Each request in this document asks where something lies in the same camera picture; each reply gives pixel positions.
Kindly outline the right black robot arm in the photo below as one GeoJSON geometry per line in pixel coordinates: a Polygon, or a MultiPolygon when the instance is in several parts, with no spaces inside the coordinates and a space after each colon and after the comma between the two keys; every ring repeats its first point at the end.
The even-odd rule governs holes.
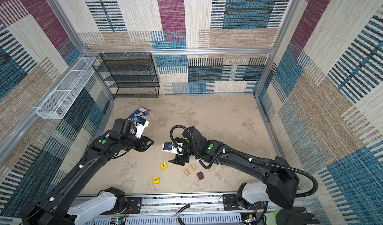
{"type": "Polygon", "coordinates": [[[174,145],[182,143],[185,156],[195,156],[205,169],[214,164],[228,166],[244,172],[262,182],[259,184],[242,183],[235,195],[234,202],[242,209],[249,209],[257,202],[271,201],[283,209],[292,209],[296,198],[299,178],[288,162],[281,158],[259,158],[240,152],[217,140],[207,140],[194,126],[180,126],[182,137],[174,137],[170,130],[170,139],[174,145]]]}

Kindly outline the wood arch block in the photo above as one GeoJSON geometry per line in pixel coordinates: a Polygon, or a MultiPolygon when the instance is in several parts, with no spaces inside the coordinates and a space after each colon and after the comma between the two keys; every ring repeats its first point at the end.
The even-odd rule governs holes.
{"type": "Polygon", "coordinates": [[[187,169],[184,169],[184,173],[186,176],[189,176],[196,170],[196,166],[194,164],[191,164],[187,169]]]}

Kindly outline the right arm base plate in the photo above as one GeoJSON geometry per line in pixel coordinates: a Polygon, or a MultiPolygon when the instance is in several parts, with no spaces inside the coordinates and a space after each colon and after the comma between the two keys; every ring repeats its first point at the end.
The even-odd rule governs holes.
{"type": "Polygon", "coordinates": [[[244,199],[236,197],[236,194],[223,194],[222,203],[225,211],[235,210],[263,210],[265,208],[265,202],[257,202],[256,204],[250,204],[244,199]]]}

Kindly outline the black and green gloved hand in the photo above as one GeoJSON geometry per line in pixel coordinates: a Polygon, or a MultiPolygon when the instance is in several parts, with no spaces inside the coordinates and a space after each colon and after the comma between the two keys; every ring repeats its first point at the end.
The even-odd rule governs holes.
{"type": "Polygon", "coordinates": [[[319,225],[320,221],[314,214],[307,213],[304,207],[294,207],[291,210],[281,209],[264,215],[265,225],[319,225]]]}

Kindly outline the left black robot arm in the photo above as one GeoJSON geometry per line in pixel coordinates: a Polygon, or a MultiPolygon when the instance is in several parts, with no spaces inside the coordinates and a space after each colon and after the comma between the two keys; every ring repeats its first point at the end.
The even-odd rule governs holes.
{"type": "Polygon", "coordinates": [[[86,148],[72,170],[36,204],[28,203],[21,210],[23,225],[83,225],[105,212],[122,213],[127,201],[125,193],[106,189],[96,198],[73,206],[77,195],[107,162],[120,157],[120,152],[145,152],[154,141],[143,136],[149,122],[117,119],[111,130],[96,137],[86,148]]]}

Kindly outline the yellow cube with red letter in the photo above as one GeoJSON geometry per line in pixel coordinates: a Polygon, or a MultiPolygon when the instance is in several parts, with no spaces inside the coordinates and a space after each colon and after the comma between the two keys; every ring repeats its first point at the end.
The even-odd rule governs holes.
{"type": "Polygon", "coordinates": [[[163,162],[163,163],[161,164],[161,169],[162,169],[162,170],[166,169],[167,167],[168,167],[168,166],[167,166],[166,162],[163,162]]]}

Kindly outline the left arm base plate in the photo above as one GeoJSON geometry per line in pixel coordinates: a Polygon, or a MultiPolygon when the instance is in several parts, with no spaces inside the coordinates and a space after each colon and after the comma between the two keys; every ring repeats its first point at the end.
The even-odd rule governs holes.
{"type": "Polygon", "coordinates": [[[142,206],[142,197],[126,197],[122,215],[139,214],[142,206]]]}

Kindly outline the small yellow letter cube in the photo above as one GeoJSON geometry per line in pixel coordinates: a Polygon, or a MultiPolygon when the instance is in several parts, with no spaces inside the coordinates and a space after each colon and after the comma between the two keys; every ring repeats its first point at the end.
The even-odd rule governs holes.
{"type": "Polygon", "coordinates": [[[159,184],[160,183],[160,178],[159,177],[154,177],[153,178],[153,184],[159,184]]]}

